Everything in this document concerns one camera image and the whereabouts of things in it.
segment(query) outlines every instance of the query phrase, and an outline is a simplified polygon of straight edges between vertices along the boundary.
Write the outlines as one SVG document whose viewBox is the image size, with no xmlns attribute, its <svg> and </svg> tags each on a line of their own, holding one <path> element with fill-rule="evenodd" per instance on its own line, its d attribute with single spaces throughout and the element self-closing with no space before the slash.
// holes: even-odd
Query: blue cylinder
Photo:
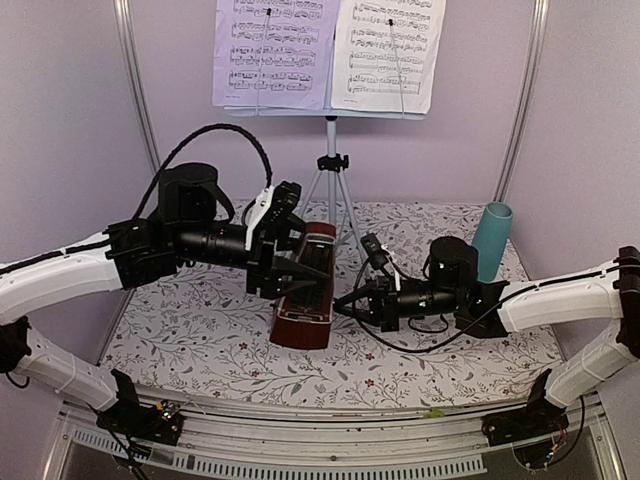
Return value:
<svg viewBox="0 0 640 480">
<path fill-rule="evenodd" d="M 479 281 L 491 283 L 498 275 L 512 222 L 513 211 L 507 204 L 493 202 L 485 207 L 471 242 L 478 250 Z"/>
</svg>

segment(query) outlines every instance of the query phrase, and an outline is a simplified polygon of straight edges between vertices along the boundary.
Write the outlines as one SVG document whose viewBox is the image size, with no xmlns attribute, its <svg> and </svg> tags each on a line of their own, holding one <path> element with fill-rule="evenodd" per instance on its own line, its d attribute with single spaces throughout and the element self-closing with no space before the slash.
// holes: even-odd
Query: floral tablecloth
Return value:
<svg viewBox="0 0 640 480">
<path fill-rule="evenodd" d="M 470 241 L 481 212 L 480 206 L 356 205 L 362 233 L 375 232 L 416 276 L 431 240 L 455 235 Z M 344 212 L 338 213 L 340 220 Z M 311 204 L 304 217 L 322 220 L 326 206 Z M 336 295 L 352 288 L 360 264 L 351 238 L 338 250 Z M 526 279 L 511 244 L 500 276 Z M 245 295 L 244 281 L 243 271 L 197 265 L 139 288 L 103 365 L 139 383 L 187 394 L 319 408 L 398 408 L 521 398 L 541 370 L 560 360 L 549 327 L 506 339 L 462 336 L 436 353 L 407 355 L 389 350 L 340 315 L 334 316 L 326 350 L 283 348 L 268 341 L 270 302 Z M 451 327 L 437 335 L 419 334 L 402 321 L 400 332 L 384 335 L 421 348 L 454 332 Z"/>
</svg>

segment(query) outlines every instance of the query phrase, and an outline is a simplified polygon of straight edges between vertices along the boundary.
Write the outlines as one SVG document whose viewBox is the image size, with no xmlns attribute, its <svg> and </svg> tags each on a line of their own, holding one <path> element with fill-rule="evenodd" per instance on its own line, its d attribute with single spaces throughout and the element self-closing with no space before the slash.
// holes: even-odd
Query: paper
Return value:
<svg viewBox="0 0 640 480">
<path fill-rule="evenodd" d="M 323 108 L 338 5 L 219 0 L 213 104 Z"/>
<path fill-rule="evenodd" d="M 445 4 L 342 0 L 331 106 L 427 113 Z"/>
</svg>

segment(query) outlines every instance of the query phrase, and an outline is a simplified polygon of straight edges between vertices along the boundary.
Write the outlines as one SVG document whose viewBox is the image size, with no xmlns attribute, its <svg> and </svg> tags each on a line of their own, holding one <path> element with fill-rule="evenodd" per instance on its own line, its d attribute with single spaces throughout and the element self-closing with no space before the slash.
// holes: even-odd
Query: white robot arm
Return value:
<svg viewBox="0 0 640 480">
<path fill-rule="evenodd" d="M 529 285 L 537 287 L 500 307 L 498 315 L 507 332 L 576 320 L 611 319 L 597 338 L 569 361 L 554 368 L 546 379 L 545 399 L 560 409 L 638 360 L 638 339 L 621 335 L 623 329 L 637 329 L 629 324 L 640 321 L 640 304 L 635 297 L 640 294 L 640 257 L 628 256 L 627 259 L 637 263 L 627 264 L 625 269 L 607 262 L 571 275 L 569 282 L 563 281 L 565 276 L 542 282 L 514 283 L 503 291 L 503 298 L 507 298 Z"/>
<path fill-rule="evenodd" d="M 0 264 L 0 372 L 28 376 L 88 404 L 99 413 L 99 425 L 112 431 L 144 431 L 147 439 L 175 444 L 181 419 L 171 413 L 171 404 L 141 407 L 128 376 L 64 351 L 29 325 L 25 315 L 81 295 L 145 285 L 192 262 L 246 270 L 247 291 L 263 298 L 327 280 L 322 272 L 275 255 L 295 249 L 300 240 L 291 233 L 304 231 L 304 222 L 293 214 L 299 185 L 282 182 L 263 190 L 247 225 L 234 225 L 232 213 L 228 221 L 214 220 L 220 200 L 203 182 L 213 176 L 212 169 L 183 164 L 165 170 L 169 181 L 160 176 L 159 205 L 148 219 L 112 225 L 78 244 Z M 172 188 L 176 183 L 180 188 Z M 149 423 L 157 428 L 140 428 Z"/>
<path fill-rule="evenodd" d="M 585 319 L 611 319 L 609 326 L 566 363 L 543 372 L 536 380 L 527 407 L 514 413 L 488 416 L 485 433 L 491 442 L 507 442 L 544 434 L 566 423 L 565 409 L 582 394 L 640 358 L 640 252 L 619 250 L 618 257 L 583 272 L 534 282 L 477 281 L 478 252 L 463 240 L 440 237 L 430 246 L 423 273 L 426 280 L 397 270 L 389 252 L 373 234 L 362 238 L 368 263 L 383 272 L 334 303 L 338 313 L 382 332 L 397 331 L 402 317 L 453 312 L 460 330 L 444 342 L 422 350 L 389 345 L 405 353 L 429 353 L 462 334 L 500 338 L 538 325 Z M 391 267 L 399 277 L 390 274 Z M 368 300 L 358 309 L 356 301 Z"/>
</svg>

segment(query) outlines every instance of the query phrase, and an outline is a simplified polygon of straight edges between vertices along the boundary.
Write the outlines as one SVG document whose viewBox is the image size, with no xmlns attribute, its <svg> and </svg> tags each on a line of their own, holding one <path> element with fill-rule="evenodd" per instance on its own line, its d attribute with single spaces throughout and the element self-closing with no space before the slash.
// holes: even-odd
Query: gray wall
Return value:
<svg viewBox="0 0 640 480">
<path fill-rule="evenodd" d="M 597 265 L 640 247 L 640 9 L 551 2 L 531 117 L 508 202 L 513 239 L 534 278 Z M 572 354 L 602 322 L 557 329 Z M 640 478 L 640 365 L 602 399 L 629 478 Z"/>
<path fill-rule="evenodd" d="M 110 0 L 0 4 L 0 263 L 81 240 L 130 216 L 151 170 Z M 61 346 L 97 359 L 119 295 L 34 314 Z M 59 396 L 0 378 L 0 478 L 38 478 Z"/>
<path fill-rule="evenodd" d="M 361 200 L 486 202 L 505 156 L 533 0 L 449 0 L 426 120 L 344 119 L 351 191 Z M 241 123 L 263 142 L 277 179 L 306 185 L 326 154 L 321 118 L 235 120 L 211 105 L 215 1 L 132 2 L 142 76 L 161 152 L 208 122 Z M 216 133 L 183 159 L 211 161 L 235 198 L 253 198 L 263 173 L 244 139 Z"/>
</svg>

